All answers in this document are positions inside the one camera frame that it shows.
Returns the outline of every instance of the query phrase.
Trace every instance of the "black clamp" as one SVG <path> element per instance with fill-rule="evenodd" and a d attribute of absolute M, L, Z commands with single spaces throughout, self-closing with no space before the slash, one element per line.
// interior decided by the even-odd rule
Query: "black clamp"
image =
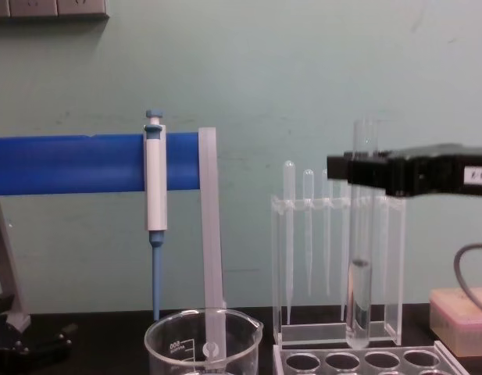
<path fill-rule="evenodd" d="M 327 176 L 385 190 L 386 195 L 482 196 L 482 148 L 457 144 L 327 157 Z"/>
<path fill-rule="evenodd" d="M 9 296 L 0 297 L 0 313 L 9 310 Z M 64 327 L 53 339 L 30 345 L 14 326 L 0 315 L 0 373 L 30 373 L 65 360 L 72 347 L 72 336 L 77 331 L 75 324 Z"/>

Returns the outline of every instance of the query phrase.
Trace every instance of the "black cable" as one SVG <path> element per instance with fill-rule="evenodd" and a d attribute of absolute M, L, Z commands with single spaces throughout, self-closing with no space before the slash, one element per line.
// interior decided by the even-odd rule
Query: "black cable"
<path fill-rule="evenodd" d="M 456 252 L 456 256 L 454 257 L 454 272 L 456 274 L 456 279 L 458 279 L 459 286 L 461 287 L 462 291 L 468 296 L 471 302 L 473 302 L 477 307 L 482 310 L 482 301 L 471 291 L 471 289 L 466 284 L 465 279 L 461 274 L 461 258 L 464 254 L 469 252 L 470 250 L 476 250 L 482 248 L 482 244 L 470 244 L 467 246 L 463 246 Z"/>

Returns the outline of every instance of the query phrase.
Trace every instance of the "pipette rack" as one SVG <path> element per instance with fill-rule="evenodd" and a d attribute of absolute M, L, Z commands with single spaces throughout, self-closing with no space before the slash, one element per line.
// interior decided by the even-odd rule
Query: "pipette rack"
<path fill-rule="evenodd" d="M 288 196 L 296 196 L 294 188 L 292 195 L 285 198 Z M 375 228 L 380 229 L 375 230 L 373 239 L 373 304 L 383 308 L 379 313 L 381 319 L 371 322 L 370 340 L 400 345 L 405 201 L 380 193 L 374 199 Z M 349 211 L 350 187 L 346 182 L 328 180 L 326 171 L 323 171 L 320 198 L 272 197 L 273 335 L 281 348 L 346 342 Z M 310 228 L 309 216 L 312 217 Z M 309 254 L 305 253 L 309 239 L 312 242 L 310 278 Z M 294 247 L 292 266 L 287 264 L 288 245 Z M 293 282 L 289 294 L 292 298 L 287 293 L 291 268 Z M 292 300 L 290 316 L 288 299 Z"/>

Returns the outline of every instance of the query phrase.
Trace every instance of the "stand leg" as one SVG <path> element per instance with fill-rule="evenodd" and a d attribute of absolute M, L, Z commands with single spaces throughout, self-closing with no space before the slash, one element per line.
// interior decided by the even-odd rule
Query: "stand leg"
<path fill-rule="evenodd" d="M 23 307 L 22 291 L 20 290 L 15 267 L 15 259 L 6 230 L 5 217 L 0 204 L 0 284 L 4 293 L 15 296 L 11 310 L 8 312 L 8 323 L 20 332 L 24 332 L 30 324 L 30 317 Z"/>

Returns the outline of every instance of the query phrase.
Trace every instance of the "glass test tube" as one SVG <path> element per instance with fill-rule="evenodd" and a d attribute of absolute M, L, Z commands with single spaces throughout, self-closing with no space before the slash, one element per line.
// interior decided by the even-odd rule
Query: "glass test tube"
<path fill-rule="evenodd" d="M 377 123 L 357 121 L 352 157 L 376 152 Z M 374 201 L 374 189 L 352 185 L 346 340 L 353 349 L 365 348 L 370 340 Z"/>

